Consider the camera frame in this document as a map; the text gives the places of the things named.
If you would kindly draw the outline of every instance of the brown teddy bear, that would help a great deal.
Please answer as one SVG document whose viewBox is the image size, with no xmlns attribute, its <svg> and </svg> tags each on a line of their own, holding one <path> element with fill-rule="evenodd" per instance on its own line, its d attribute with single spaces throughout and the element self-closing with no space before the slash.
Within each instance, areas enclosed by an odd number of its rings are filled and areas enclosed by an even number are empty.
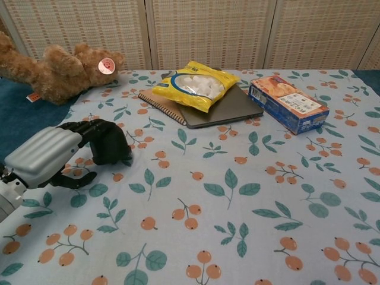
<svg viewBox="0 0 380 285">
<path fill-rule="evenodd" d="M 0 77 L 28 84 L 42 99 L 66 103 L 90 87 L 111 83 L 124 63 L 119 52 L 75 46 L 74 56 L 58 45 L 45 49 L 43 60 L 16 51 L 12 40 L 0 31 Z"/>
</svg>

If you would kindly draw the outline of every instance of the metal robot arm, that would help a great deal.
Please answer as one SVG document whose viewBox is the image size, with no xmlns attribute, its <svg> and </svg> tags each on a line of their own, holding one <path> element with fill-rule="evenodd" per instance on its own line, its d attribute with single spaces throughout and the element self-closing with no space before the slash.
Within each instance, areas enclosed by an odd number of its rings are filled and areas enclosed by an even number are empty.
<svg viewBox="0 0 380 285">
<path fill-rule="evenodd" d="M 71 189 L 83 187 L 96 177 L 89 172 L 79 179 L 61 173 L 66 162 L 90 143 L 95 164 L 114 164 L 131 154 L 123 131 L 113 122 L 96 119 L 47 127 L 5 158 L 0 164 L 0 221 L 23 201 L 26 189 L 47 184 Z"/>
</svg>

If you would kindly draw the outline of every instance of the yellow snack bag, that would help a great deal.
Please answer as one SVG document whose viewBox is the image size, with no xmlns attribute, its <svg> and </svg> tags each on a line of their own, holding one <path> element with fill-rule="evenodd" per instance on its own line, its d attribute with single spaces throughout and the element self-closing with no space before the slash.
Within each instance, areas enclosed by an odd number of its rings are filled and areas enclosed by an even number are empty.
<svg viewBox="0 0 380 285">
<path fill-rule="evenodd" d="M 239 77 L 190 61 L 153 87 L 153 93 L 208 113 Z"/>
</svg>

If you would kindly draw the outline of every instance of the tablecloth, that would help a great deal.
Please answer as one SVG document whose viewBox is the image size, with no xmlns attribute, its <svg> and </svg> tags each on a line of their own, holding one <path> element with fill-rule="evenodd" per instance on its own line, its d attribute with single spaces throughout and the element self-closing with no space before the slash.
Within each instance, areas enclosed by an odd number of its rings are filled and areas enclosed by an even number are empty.
<svg viewBox="0 0 380 285">
<path fill-rule="evenodd" d="M 0 284 L 376 284 L 380 278 L 380 97 L 348 70 L 277 74 L 330 108 L 292 135 L 270 115 L 188 129 L 140 100 L 167 71 L 122 71 L 64 122 L 116 122 L 130 159 L 63 172 L 78 190 L 24 194 L 0 225 Z"/>
</svg>

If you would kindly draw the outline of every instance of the cardboard box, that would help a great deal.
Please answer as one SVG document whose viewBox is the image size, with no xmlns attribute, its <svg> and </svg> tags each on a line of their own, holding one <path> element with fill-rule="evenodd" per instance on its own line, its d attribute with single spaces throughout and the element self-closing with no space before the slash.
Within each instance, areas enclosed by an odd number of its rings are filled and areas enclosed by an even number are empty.
<svg viewBox="0 0 380 285">
<path fill-rule="evenodd" d="M 277 75 L 252 80 L 248 94 L 295 135 L 319 128 L 330 112 Z"/>
</svg>

